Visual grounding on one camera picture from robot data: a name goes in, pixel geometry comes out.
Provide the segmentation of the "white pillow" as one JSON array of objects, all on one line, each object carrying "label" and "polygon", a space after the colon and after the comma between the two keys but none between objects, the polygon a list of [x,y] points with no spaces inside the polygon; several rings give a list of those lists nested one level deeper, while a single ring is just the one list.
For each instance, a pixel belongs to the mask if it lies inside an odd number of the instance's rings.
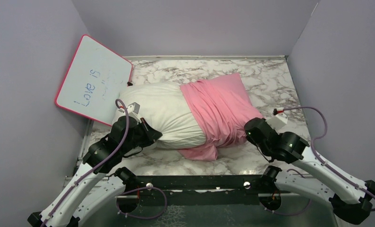
[{"label": "white pillow", "polygon": [[206,141],[177,83],[132,85],[120,92],[119,99],[126,106],[138,103],[140,118],[162,133],[149,148],[193,148]]}]

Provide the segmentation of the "pink floral pillowcase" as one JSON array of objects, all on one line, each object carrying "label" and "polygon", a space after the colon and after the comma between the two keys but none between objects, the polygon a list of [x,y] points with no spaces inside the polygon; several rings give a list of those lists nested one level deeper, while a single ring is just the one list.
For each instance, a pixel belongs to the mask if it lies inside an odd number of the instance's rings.
[{"label": "pink floral pillowcase", "polygon": [[246,142],[244,126],[248,121],[263,118],[252,105],[239,73],[201,79],[180,89],[205,135],[203,145],[179,150],[187,159],[216,160],[219,148]]}]

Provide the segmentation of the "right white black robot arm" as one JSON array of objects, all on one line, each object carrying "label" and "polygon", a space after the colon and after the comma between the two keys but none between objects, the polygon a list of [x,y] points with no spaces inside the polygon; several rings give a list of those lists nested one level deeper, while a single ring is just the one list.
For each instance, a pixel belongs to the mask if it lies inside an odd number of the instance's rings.
[{"label": "right white black robot arm", "polygon": [[247,140],[273,161],[283,161],[309,173],[305,179],[269,166],[260,179],[265,192],[289,191],[324,203],[333,213],[353,225],[361,224],[374,211],[375,182],[351,176],[313,152],[306,140],[293,132],[276,132],[265,119],[248,121],[244,130]]}]

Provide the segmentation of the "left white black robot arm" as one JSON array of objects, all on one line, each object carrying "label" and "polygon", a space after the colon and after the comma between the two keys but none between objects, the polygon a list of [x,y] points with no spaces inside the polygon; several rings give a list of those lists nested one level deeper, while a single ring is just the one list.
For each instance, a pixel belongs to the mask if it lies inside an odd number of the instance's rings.
[{"label": "left white black robot arm", "polygon": [[120,194],[138,194],[136,175],[126,167],[110,171],[124,158],[152,147],[162,133],[144,118],[121,116],[110,132],[93,143],[73,178],[43,211],[27,221],[33,227],[80,227],[105,202]]}]

